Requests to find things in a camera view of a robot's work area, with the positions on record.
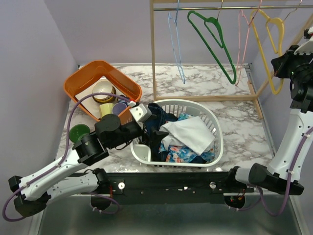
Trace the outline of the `blue floral garment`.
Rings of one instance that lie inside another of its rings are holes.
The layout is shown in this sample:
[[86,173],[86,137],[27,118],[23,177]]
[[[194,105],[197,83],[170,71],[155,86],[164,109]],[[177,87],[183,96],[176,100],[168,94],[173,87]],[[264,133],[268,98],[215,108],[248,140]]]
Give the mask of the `blue floral garment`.
[[160,127],[167,132],[158,148],[162,162],[204,164],[215,159],[215,137],[199,116],[180,114]]

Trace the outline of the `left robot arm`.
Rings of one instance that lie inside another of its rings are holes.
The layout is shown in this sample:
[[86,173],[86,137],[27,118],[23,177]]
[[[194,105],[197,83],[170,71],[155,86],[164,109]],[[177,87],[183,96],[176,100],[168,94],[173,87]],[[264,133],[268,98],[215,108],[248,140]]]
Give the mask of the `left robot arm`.
[[43,211],[49,202],[81,192],[104,193],[109,186],[104,170],[95,170],[83,178],[69,178],[73,173],[92,166],[109,156],[108,150],[139,137],[146,137],[150,144],[157,144],[168,132],[153,128],[146,134],[136,121],[122,124],[120,118],[108,114],[95,124],[95,131],[77,141],[64,156],[28,176],[9,179],[13,191],[15,210],[22,217]]

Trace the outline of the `light grey cloth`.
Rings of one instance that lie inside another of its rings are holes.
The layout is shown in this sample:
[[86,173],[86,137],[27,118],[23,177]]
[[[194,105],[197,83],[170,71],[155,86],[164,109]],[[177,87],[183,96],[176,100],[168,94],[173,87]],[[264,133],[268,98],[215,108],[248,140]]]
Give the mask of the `light grey cloth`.
[[161,141],[165,150],[172,146],[186,146],[201,155],[210,151],[214,145],[214,135],[199,116],[168,122],[159,130],[168,133]]

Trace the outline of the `light blue wire hanger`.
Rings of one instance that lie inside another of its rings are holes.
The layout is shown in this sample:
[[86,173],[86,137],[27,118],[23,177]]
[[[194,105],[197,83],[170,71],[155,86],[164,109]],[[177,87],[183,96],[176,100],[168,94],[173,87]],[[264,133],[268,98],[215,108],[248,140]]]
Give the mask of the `light blue wire hanger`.
[[168,28],[170,33],[170,41],[172,51],[175,59],[175,64],[178,69],[179,76],[183,84],[186,83],[185,74],[181,65],[181,50],[179,41],[179,28],[178,28],[178,14],[179,14],[180,0],[177,1],[175,15],[172,16],[171,12],[168,12]]

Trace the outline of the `pink wire hanger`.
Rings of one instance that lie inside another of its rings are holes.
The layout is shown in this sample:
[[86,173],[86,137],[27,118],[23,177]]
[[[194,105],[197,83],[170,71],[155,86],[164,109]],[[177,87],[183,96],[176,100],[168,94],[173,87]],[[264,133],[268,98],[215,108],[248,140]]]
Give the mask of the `pink wire hanger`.
[[[237,53],[237,63],[236,63],[236,82],[235,86],[238,86],[242,77],[242,67],[244,65],[244,60],[246,57],[246,49],[249,41],[249,35],[250,35],[250,28],[254,21],[254,18],[256,14],[259,12],[260,7],[262,5],[262,0],[259,1],[258,7],[256,8],[256,12],[252,14],[252,19],[249,20],[247,16],[245,15],[244,11],[241,9],[238,13],[238,53]],[[241,43],[241,19],[245,20],[245,23],[247,24],[247,31],[246,31],[246,38],[245,38],[245,44],[243,49],[241,49],[242,43]]]

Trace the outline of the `blue denim shorts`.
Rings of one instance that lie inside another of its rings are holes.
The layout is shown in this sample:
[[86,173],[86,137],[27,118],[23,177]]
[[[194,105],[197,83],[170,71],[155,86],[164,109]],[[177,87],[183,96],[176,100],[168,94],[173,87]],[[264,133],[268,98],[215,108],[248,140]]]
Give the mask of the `blue denim shorts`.
[[[156,130],[159,131],[160,127],[168,122],[175,122],[192,118],[192,115],[181,113],[178,117],[174,114],[165,112],[158,104],[149,103],[148,108],[152,112],[155,118],[145,122],[145,124],[152,124]],[[214,158],[212,150],[204,152],[201,155],[197,155],[191,149],[186,146],[172,146],[168,150],[164,149],[163,144],[160,144],[158,154],[152,153],[152,160],[157,162],[169,162],[169,163],[191,163],[191,164],[204,164]]]

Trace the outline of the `yellow plastic hanger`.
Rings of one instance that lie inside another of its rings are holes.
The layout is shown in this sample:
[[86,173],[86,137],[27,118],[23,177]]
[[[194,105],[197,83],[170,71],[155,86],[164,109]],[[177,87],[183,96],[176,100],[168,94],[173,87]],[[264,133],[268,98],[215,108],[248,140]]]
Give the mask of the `yellow plastic hanger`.
[[[269,70],[268,62],[267,62],[267,59],[265,57],[265,53],[264,53],[264,49],[263,49],[261,40],[259,38],[258,30],[257,30],[257,27],[255,26],[255,23],[254,23],[255,17],[258,13],[260,13],[261,16],[266,20],[265,28],[267,30],[267,34],[268,34],[273,52],[275,55],[282,56],[282,54],[283,54],[282,53],[282,43],[283,43],[283,39],[284,39],[284,35],[285,35],[285,24],[284,24],[285,20],[287,19],[287,17],[291,13],[295,12],[298,9],[298,7],[301,5],[301,3],[302,3],[302,1],[300,0],[297,7],[293,11],[289,12],[288,15],[283,20],[279,17],[271,18],[265,11],[261,10],[260,6],[257,9],[253,10],[250,14],[250,20],[251,20],[250,24],[252,25],[252,28],[253,28],[253,32],[254,32],[254,35],[255,35],[255,38],[257,41],[257,45],[258,45],[259,52],[260,52],[261,57],[262,57],[262,61],[263,61],[266,76],[267,76],[267,80],[263,83],[261,88],[256,92],[257,97],[259,97],[261,95],[261,93],[263,92],[263,90],[266,88],[267,85],[270,86],[272,94],[274,94],[274,95],[279,94],[282,90],[282,87],[284,84],[284,79],[280,79],[279,86],[278,86],[278,88],[276,88],[274,83],[273,83],[273,80],[272,80],[273,79],[273,73],[270,72],[270,70]],[[277,43],[275,43],[273,38],[272,38],[270,28],[269,28],[270,24],[276,26],[276,28],[278,30]]]

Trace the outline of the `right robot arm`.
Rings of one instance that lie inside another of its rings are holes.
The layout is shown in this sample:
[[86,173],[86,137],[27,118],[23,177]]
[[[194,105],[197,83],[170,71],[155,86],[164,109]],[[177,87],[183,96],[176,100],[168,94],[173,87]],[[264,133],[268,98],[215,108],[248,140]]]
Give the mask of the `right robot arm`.
[[274,76],[289,79],[292,103],[287,130],[268,166],[234,167],[225,187],[235,192],[243,184],[278,194],[301,195],[302,164],[313,142],[313,48],[308,43],[292,45],[284,55],[272,59]]

